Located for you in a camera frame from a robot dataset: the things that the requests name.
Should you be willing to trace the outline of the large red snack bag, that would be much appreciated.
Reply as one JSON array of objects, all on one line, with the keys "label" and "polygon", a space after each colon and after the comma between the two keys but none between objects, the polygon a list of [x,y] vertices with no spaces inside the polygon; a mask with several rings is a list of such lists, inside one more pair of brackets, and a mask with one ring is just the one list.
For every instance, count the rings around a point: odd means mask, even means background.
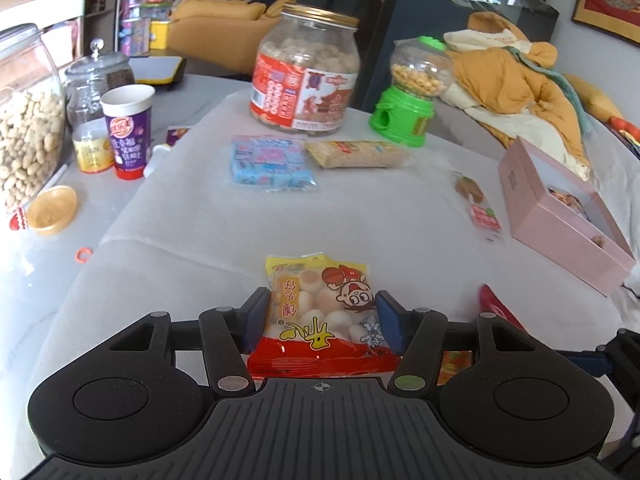
[{"label": "large red snack bag", "polygon": [[[480,288],[478,301],[480,302],[480,313],[496,314],[526,332],[526,328],[520,320],[500,301],[487,284]],[[442,355],[442,365],[440,366],[437,385],[445,385],[451,378],[473,364],[473,350],[446,350]]]}]

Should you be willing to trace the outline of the yellow red cartoon snack bag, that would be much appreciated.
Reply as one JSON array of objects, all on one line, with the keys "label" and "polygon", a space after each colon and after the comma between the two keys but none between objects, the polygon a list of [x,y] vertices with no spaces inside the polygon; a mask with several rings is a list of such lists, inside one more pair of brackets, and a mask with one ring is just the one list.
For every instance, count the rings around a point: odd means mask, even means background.
[{"label": "yellow red cartoon snack bag", "polygon": [[262,338],[247,360],[258,379],[384,374],[399,363],[375,309],[369,266],[325,254],[269,257]]}]

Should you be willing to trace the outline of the brown bar clear wrapper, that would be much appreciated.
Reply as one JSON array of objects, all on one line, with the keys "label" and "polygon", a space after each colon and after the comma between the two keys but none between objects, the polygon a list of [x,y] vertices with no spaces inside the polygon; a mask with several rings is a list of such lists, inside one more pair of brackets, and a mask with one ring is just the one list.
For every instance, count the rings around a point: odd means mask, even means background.
[{"label": "brown bar clear wrapper", "polygon": [[488,198],[478,183],[462,174],[454,173],[454,190],[465,201],[472,225],[480,235],[491,244],[502,241],[502,225]]}]

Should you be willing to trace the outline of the blue candy packet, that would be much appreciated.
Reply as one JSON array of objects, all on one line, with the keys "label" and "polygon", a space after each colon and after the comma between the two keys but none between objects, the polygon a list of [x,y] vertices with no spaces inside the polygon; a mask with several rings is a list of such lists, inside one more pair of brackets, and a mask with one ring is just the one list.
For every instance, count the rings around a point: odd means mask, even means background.
[{"label": "blue candy packet", "polygon": [[286,136],[234,136],[230,172],[234,183],[269,191],[316,186],[305,142]]}]

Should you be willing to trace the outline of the beige cracker bar packet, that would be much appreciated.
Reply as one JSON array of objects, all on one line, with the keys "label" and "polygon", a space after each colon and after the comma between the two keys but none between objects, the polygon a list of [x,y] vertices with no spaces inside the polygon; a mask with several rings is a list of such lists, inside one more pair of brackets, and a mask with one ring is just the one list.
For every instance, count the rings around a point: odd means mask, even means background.
[{"label": "beige cracker bar packet", "polygon": [[309,156],[323,169],[398,168],[404,166],[409,153],[393,143],[378,141],[307,142]]}]

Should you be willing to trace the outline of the white tablecloth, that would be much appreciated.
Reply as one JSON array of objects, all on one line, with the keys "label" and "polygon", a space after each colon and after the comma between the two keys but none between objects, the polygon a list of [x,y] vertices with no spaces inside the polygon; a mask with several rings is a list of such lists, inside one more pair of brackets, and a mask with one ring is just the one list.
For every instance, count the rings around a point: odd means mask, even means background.
[{"label": "white tablecloth", "polygon": [[474,318],[488,285],[557,349],[597,347],[622,326],[611,300],[512,237],[491,243],[472,225],[454,175],[477,180],[504,218],[493,159],[431,138],[399,169],[319,170],[310,191],[256,190],[229,170],[232,136],[259,131],[247,104],[243,91],[225,98],[142,182],[58,309],[33,382],[150,312],[192,320],[242,304],[265,284],[270,256],[365,263],[375,289],[456,321]]}]

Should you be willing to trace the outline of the pink cardboard box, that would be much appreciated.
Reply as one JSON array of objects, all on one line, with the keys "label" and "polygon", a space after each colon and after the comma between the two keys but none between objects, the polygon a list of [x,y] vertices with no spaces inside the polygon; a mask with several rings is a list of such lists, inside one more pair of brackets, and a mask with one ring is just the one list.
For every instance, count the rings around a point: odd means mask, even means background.
[{"label": "pink cardboard box", "polygon": [[518,138],[498,166],[511,235],[604,296],[631,274],[631,249],[597,191]]}]

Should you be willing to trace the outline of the small yellow label jar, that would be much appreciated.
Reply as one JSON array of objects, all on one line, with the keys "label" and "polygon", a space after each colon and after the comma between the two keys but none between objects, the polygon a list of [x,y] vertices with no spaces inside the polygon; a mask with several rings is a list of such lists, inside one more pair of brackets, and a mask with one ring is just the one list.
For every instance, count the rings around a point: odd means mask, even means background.
[{"label": "small yellow label jar", "polygon": [[114,166],[114,153],[107,133],[77,130],[72,139],[77,166],[84,174],[99,174]]}]

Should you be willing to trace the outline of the colourful toys pile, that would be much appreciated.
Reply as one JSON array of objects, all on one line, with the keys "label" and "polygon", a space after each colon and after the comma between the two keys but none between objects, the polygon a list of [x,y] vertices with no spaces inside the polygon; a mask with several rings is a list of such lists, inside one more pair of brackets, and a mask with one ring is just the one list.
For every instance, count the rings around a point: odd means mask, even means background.
[{"label": "colourful toys pile", "polygon": [[640,158],[640,129],[620,117],[611,117],[608,120],[608,126],[623,142],[626,148],[628,148],[634,156]]}]

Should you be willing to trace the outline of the purple paper cup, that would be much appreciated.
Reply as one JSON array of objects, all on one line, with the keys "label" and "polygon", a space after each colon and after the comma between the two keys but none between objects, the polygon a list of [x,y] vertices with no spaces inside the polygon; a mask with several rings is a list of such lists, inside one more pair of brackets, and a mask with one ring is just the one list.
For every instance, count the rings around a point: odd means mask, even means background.
[{"label": "purple paper cup", "polygon": [[143,177],[151,157],[154,94],[155,89],[148,84],[126,84],[101,96],[100,104],[119,179]]}]

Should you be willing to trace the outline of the green gumball dispenser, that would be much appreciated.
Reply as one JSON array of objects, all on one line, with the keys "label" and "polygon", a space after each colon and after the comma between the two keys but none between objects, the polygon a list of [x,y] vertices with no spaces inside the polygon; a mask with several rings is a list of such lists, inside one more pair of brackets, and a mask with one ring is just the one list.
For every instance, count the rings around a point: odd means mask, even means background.
[{"label": "green gumball dispenser", "polygon": [[381,94],[369,126],[385,139],[420,148],[435,117],[434,99],[454,82],[452,61],[442,41],[420,36],[395,41],[390,86]]}]

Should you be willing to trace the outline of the orange cream blanket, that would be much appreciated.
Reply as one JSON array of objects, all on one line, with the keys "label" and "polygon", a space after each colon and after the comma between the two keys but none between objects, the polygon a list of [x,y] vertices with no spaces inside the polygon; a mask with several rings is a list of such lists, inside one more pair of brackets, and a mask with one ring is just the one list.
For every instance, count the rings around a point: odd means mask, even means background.
[{"label": "orange cream blanket", "polygon": [[555,46],[529,40],[492,12],[473,13],[465,29],[446,32],[444,43],[454,63],[445,103],[463,110],[505,148],[522,138],[589,179],[589,118],[608,122],[623,114],[598,87],[557,72]]}]

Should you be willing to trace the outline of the plastic jar with red label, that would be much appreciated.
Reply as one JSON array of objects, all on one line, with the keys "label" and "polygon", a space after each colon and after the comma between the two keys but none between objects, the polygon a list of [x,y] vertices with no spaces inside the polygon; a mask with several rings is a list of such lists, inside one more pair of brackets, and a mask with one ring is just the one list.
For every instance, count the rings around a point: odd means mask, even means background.
[{"label": "plastic jar with red label", "polygon": [[360,71],[358,25],[352,16],[286,4],[257,50],[254,118],[308,136],[340,128]]}]

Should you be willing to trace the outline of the large glass peanut jar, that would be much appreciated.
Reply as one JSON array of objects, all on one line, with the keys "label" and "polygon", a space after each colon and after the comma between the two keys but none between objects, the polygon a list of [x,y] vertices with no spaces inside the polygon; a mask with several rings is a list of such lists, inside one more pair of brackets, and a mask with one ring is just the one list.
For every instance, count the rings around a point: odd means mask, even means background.
[{"label": "large glass peanut jar", "polygon": [[58,69],[34,24],[1,33],[1,211],[32,200],[53,176],[66,129]]}]

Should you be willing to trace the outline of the small glass jar dark contents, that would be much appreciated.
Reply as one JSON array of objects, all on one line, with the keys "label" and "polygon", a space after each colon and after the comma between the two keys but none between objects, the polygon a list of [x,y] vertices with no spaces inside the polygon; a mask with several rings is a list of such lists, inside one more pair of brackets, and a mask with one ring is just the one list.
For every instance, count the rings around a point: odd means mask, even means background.
[{"label": "small glass jar dark contents", "polygon": [[102,119],[101,98],[106,92],[134,84],[129,58],[120,52],[104,52],[105,41],[94,38],[90,53],[70,64],[66,76],[66,119],[74,132],[86,122]]}]

